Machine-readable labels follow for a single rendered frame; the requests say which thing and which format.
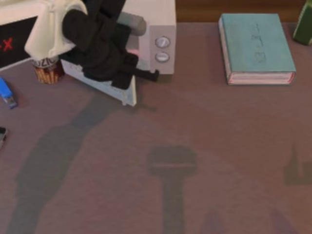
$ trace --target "can label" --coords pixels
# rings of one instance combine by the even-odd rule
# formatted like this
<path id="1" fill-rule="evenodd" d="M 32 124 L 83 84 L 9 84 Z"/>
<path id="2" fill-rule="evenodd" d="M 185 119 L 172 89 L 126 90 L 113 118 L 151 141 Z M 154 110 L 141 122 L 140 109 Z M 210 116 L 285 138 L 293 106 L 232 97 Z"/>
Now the can label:
<path id="1" fill-rule="evenodd" d="M 32 63 L 40 83 L 55 84 L 65 75 L 62 63 L 58 57 L 45 58 Z"/>

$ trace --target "brown table surface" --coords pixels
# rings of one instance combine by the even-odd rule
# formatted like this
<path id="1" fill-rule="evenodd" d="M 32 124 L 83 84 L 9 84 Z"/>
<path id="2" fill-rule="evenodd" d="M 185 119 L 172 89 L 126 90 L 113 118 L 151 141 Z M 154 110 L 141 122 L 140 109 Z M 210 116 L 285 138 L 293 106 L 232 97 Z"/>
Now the brown table surface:
<path id="1" fill-rule="evenodd" d="M 176 72 L 139 104 L 1 75 L 0 234 L 311 234 L 312 48 L 290 86 L 228 86 L 217 24 L 180 23 Z"/>

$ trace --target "red x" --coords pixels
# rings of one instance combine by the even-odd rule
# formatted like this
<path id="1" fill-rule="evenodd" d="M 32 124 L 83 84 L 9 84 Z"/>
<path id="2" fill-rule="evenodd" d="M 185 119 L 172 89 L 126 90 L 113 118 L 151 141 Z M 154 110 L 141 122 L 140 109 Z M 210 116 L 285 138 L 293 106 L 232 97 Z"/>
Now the red x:
<path id="1" fill-rule="evenodd" d="M 9 40 L 3 40 L 3 43 L 4 43 L 4 49 L 3 51 L 7 51 L 8 49 L 12 50 L 12 38 L 9 38 Z"/>

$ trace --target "blue usb stick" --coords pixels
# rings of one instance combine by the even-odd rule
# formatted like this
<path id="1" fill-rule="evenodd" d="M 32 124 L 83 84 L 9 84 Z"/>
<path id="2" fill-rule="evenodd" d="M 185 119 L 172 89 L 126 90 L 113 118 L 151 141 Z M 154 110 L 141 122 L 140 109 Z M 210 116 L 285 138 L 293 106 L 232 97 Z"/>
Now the blue usb stick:
<path id="1" fill-rule="evenodd" d="M 2 77 L 0 77 L 0 95 L 10 109 L 13 109 L 17 106 L 11 90 L 9 89 Z"/>

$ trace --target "blue object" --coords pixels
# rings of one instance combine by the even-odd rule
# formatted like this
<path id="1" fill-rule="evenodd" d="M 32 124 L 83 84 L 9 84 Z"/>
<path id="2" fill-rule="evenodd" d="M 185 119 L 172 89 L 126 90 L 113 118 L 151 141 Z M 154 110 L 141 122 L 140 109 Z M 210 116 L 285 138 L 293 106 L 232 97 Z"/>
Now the blue object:
<path id="1" fill-rule="evenodd" d="M 232 72 L 296 72 L 278 14 L 222 14 Z"/>
<path id="2" fill-rule="evenodd" d="M 17 103 L 13 98 L 11 90 L 9 89 L 9 87 L 7 86 L 6 82 L 2 77 L 0 77 L 0 95 L 10 109 L 13 109 L 14 107 L 17 106 Z"/>

